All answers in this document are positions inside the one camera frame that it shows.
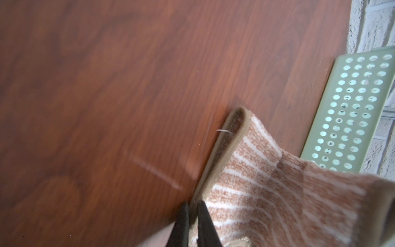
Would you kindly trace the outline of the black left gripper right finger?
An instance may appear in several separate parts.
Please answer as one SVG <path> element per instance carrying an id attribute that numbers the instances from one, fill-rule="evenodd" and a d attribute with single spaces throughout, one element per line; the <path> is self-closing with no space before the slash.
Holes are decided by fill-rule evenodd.
<path id="1" fill-rule="evenodd" d="M 197 206 L 198 246 L 223 247 L 205 202 L 200 201 Z"/>

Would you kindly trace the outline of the striped brown dishcloth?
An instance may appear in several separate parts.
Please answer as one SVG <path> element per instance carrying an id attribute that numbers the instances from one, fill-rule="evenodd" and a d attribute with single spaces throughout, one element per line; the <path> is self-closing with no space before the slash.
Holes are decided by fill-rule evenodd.
<path id="1" fill-rule="evenodd" d="M 230 112 L 190 204 L 225 247 L 379 247 L 395 236 L 395 184 L 327 170 L 280 148 L 249 110 Z"/>

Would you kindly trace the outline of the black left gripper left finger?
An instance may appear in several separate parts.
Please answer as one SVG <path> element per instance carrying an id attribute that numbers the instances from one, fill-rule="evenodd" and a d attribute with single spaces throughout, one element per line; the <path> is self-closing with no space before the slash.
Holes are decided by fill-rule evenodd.
<path id="1" fill-rule="evenodd" d="M 166 247 L 187 247 L 189 239 L 189 205 L 184 202 L 178 211 Z"/>

